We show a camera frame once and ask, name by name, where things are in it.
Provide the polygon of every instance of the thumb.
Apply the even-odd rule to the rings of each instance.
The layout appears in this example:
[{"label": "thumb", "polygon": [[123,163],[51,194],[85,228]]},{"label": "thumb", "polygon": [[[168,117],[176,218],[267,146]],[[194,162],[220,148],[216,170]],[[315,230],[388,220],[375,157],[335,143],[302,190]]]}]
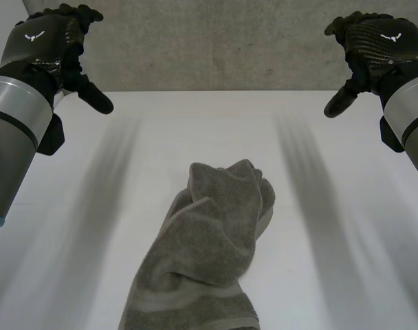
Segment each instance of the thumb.
[{"label": "thumb", "polygon": [[337,94],[328,102],[325,107],[324,114],[328,118],[335,118],[345,110],[347,110],[358,98],[359,92],[352,88],[353,80],[348,79],[343,87],[339,89]]},{"label": "thumb", "polygon": [[324,114],[328,118],[335,118],[343,113],[360,93],[369,90],[369,71],[363,58],[358,53],[350,51],[346,53],[345,61],[353,75],[325,107]]},{"label": "thumb", "polygon": [[108,115],[114,110],[113,103],[110,99],[106,97],[105,94],[103,94],[84,74],[79,79],[77,92],[81,100],[84,100],[94,109],[105,115]]}]

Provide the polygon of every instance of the carbon fiber glove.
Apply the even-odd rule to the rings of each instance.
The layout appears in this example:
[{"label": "carbon fiber glove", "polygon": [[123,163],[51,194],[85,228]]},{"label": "carbon fiber glove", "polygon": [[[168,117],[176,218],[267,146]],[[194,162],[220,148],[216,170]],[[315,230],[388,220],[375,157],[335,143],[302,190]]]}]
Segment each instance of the carbon fiber glove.
[{"label": "carbon fiber glove", "polygon": [[[418,28],[407,19],[354,12],[346,18],[336,18],[325,35],[335,35],[353,72],[325,107],[324,114],[329,118],[340,115],[365,91],[380,95],[385,105],[397,89],[418,76]],[[380,128],[382,140],[402,152],[384,118]]]},{"label": "carbon fiber glove", "polygon": [[77,91],[81,99],[101,113],[111,113],[113,104],[86,75],[79,56],[84,52],[84,36],[89,26],[104,17],[87,5],[73,8],[61,4],[19,22],[9,35],[1,65],[27,62],[51,75],[54,92],[62,88]]}]

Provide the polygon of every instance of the white logo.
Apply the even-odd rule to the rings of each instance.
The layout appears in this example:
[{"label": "white logo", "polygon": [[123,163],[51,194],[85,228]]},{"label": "white logo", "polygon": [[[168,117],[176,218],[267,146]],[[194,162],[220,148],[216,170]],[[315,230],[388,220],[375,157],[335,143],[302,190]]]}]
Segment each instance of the white logo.
[{"label": "white logo", "polygon": [[392,40],[395,43],[397,42],[397,40],[399,40],[399,38],[402,36],[401,33],[399,33],[398,36],[385,36],[384,34],[380,34],[380,36],[383,36],[384,38],[388,39],[388,40]]},{"label": "white logo", "polygon": [[30,40],[30,42],[32,42],[33,40],[35,40],[36,38],[38,38],[39,36],[42,36],[44,34],[45,31],[42,31],[40,34],[38,34],[37,36],[28,36],[27,34],[24,34],[24,36]]}]

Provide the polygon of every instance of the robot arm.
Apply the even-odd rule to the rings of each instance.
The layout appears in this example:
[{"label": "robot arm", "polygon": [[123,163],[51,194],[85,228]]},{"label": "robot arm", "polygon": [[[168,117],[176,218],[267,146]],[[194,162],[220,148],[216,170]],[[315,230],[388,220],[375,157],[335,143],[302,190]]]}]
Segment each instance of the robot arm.
[{"label": "robot arm", "polygon": [[77,91],[99,112],[113,111],[78,61],[89,25],[102,19],[85,5],[61,5],[32,15],[9,35],[0,68],[0,227],[35,153],[53,155],[65,141],[54,96],[62,88]]},{"label": "robot arm", "polygon": [[325,30],[343,46],[352,78],[330,100],[325,115],[340,115],[366,91],[378,95],[382,141],[405,151],[418,170],[418,28],[407,19],[355,12]]},{"label": "robot arm", "polygon": [[407,82],[390,97],[384,118],[418,170],[418,78]]}]

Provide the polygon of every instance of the concrete wall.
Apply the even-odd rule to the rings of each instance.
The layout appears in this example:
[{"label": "concrete wall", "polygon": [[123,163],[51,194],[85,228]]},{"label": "concrete wall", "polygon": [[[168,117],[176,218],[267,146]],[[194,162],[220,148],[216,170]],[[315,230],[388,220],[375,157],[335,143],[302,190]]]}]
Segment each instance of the concrete wall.
[{"label": "concrete wall", "polygon": [[0,0],[0,61],[12,28],[28,17],[20,0]]},{"label": "concrete wall", "polygon": [[[24,0],[29,12],[59,0]],[[418,0],[67,0],[105,15],[83,64],[107,91],[338,89],[350,76],[323,31],[355,10],[406,17]]]}]

